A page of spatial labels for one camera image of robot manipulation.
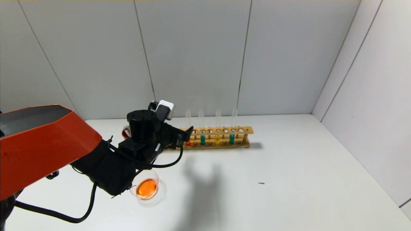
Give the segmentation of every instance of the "test tube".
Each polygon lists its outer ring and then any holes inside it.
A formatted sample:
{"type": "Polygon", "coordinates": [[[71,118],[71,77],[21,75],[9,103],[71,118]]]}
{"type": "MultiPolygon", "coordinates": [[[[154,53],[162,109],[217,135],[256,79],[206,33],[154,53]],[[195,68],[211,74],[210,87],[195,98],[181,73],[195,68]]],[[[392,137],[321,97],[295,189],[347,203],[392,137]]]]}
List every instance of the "test tube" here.
{"type": "MultiPolygon", "coordinates": [[[[231,113],[231,127],[235,128],[237,123],[237,108],[233,107],[233,112],[231,113]]],[[[230,144],[234,144],[234,138],[236,135],[230,135],[230,144]]]]}
{"type": "MultiPolygon", "coordinates": [[[[220,130],[221,128],[221,110],[217,109],[215,112],[215,127],[216,130],[220,130]]],[[[220,135],[216,134],[215,135],[215,144],[219,145],[220,144],[220,135]]]]}
{"type": "MultiPolygon", "coordinates": [[[[189,129],[191,127],[191,110],[187,109],[185,110],[185,128],[189,129]]],[[[190,139],[188,139],[187,142],[185,142],[185,145],[191,146],[190,139]]]]}
{"type": "MultiPolygon", "coordinates": [[[[204,130],[204,111],[202,108],[199,109],[199,120],[200,120],[200,133],[203,133],[204,130]]],[[[206,136],[201,135],[200,136],[200,144],[201,145],[206,145],[206,136]]]]}

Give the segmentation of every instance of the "orange liquid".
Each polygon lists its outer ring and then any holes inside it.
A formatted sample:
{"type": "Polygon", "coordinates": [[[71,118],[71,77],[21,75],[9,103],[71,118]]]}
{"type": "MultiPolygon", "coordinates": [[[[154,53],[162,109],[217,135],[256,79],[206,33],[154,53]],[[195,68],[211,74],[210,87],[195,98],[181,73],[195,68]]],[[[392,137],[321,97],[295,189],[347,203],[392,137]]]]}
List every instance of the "orange liquid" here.
{"type": "Polygon", "coordinates": [[[150,199],[157,192],[157,183],[153,179],[147,179],[137,187],[136,193],[143,199],[150,199]]]}

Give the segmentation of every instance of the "yellow liquid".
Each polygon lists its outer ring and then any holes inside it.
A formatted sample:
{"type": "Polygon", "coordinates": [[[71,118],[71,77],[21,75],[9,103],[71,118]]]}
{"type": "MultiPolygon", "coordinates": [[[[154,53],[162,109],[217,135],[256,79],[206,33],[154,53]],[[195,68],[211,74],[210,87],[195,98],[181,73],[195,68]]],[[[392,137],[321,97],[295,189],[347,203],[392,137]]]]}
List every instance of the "yellow liquid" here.
{"type": "Polygon", "coordinates": [[[220,144],[220,135],[215,135],[215,144],[220,144]]]}
{"type": "Polygon", "coordinates": [[[150,199],[156,194],[157,189],[158,186],[155,180],[147,179],[137,187],[136,193],[142,199],[150,199]]]}

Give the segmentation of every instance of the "wooden test tube rack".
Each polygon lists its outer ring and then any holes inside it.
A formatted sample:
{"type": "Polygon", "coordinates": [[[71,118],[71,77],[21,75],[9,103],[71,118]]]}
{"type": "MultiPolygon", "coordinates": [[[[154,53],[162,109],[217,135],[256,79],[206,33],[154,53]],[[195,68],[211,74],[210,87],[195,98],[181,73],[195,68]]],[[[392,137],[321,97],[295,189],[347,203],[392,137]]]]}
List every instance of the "wooden test tube rack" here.
{"type": "Polygon", "coordinates": [[[190,137],[190,145],[188,146],[187,143],[184,143],[184,150],[249,148],[248,134],[253,133],[252,127],[194,128],[190,137]],[[235,135],[234,144],[230,144],[230,135],[232,134],[235,135]],[[219,136],[219,144],[216,144],[216,135],[219,136]],[[205,136],[205,145],[201,145],[201,136],[205,136]]]}

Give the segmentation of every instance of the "red object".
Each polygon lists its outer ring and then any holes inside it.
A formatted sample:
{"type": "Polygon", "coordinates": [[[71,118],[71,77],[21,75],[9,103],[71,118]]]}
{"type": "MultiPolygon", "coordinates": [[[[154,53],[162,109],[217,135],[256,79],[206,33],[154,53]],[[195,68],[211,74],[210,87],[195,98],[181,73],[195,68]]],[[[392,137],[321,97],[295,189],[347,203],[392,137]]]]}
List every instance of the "red object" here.
{"type": "Polygon", "coordinates": [[[127,135],[127,133],[126,133],[126,131],[125,131],[124,129],[123,129],[123,131],[121,132],[121,135],[123,136],[124,139],[130,138],[130,137],[127,135]]]}
{"type": "Polygon", "coordinates": [[[51,123],[2,137],[0,201],[92,152],[101,140],[71,110],[51,123]]]}

